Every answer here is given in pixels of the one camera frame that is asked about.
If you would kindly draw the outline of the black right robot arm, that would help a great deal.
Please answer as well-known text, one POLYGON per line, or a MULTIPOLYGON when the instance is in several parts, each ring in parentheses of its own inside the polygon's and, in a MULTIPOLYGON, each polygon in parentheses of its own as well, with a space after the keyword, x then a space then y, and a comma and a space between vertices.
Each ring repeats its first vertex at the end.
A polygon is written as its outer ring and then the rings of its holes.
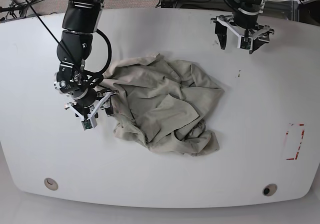
POLYGON ((110 114, 110 97, 114 92, 108 88, 96 91, 103 81, 103 74, 111 63, 112 48, 107 36, 98 29, 98 22, 105 0, 68 0, 63 19, 63 32, 57 47, 60 60, 59 71, 55 74, 54 87, 60 94, 70 96, 73 101, 65 108, 75 113, 83 129, 97 126, 98 110, 106 109, 110 114), (85 69, 85 60, 91 53, 93 34, 100 35, 107 44, 107 61, 97 72, 85 69))

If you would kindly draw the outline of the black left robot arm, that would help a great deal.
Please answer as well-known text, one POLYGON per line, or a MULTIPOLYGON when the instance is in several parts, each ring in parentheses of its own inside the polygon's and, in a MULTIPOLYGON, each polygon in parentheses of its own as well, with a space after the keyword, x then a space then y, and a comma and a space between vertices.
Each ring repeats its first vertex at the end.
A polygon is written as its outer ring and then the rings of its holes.
POLYGON ((274 29, 269 25, 258 24, 258 16, 263 13, 267 0, 224 0, 232 9, 232 14, 218 15, 211 19, 215 24, 215 34, 222 50, 227 44, 227 32, 237 37, 237 48, 252 54, 270 42, 274 29))

